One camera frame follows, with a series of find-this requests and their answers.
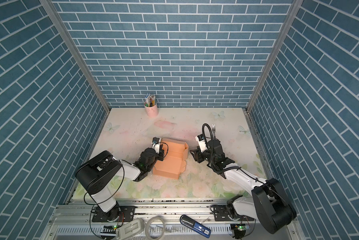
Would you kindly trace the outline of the orange paper box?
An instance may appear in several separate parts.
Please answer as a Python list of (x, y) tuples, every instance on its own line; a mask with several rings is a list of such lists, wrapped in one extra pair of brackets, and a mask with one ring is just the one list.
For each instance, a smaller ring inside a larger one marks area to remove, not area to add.
[(152, 174), (165, 178), (178, 180), (186, 169), (189, 146), (186, 142), (163, 138), (163, 161), (157, 161), (152, 169)]

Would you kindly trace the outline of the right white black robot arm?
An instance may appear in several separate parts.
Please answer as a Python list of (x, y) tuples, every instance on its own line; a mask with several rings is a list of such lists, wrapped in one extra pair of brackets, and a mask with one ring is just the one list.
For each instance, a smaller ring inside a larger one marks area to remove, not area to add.
[(297, 211), (278, 180), (266, 180), (244, 170), (226, 157), (218, 139), (212, 139), (208, 143), (201, 140), (197, 149), (190, 150), (190, 153), (196, 162), (208, 162), (207, 166), (213, 172), (250, 194), (249, 198), (237, 195), (228, 200), (224, 207), (213, 208), (217, 218), (226, 215), (227, 218), (238, 221), (248, 217), (258, 220), (266, 231), (274, 234), (297, 217)]

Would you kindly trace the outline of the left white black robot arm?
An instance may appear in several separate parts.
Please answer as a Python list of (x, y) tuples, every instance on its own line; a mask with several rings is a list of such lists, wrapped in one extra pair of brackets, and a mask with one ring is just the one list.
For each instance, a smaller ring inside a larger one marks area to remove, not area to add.
[(109, 151), (103, 151), (78, 167), (75, 177), (104, 213), (115, 209), (116, 200), (108, 184), (114, 176), (134, 182), (143, 180), (157, 161), (163, 161), (166, 151), (159, 144), (145, 149), (139, 159), (128, 164), (117, 160)]

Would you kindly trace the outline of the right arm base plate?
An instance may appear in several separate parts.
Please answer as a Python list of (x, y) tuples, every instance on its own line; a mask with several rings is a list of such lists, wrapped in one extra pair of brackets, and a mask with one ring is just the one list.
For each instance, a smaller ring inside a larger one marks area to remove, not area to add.
[(216, 222), (226, 222), (226, 221), (254, 221), (254, 218), (248, 216), (238, 215), (233, 207), (229, 207), (227, 205), (210, 205), (210, 211), (213, 214), (214, 220)]

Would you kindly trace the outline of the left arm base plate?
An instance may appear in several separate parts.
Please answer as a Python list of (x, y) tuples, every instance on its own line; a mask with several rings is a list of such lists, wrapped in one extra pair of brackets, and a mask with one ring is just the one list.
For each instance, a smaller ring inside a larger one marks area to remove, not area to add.
[(134, 218), (135, 209), (135, 206), (116, 206), (108, 213), (105, 213), (100, 207), (95, 207), (91, 211), (91, 221), (94, 223), (131, 222)]

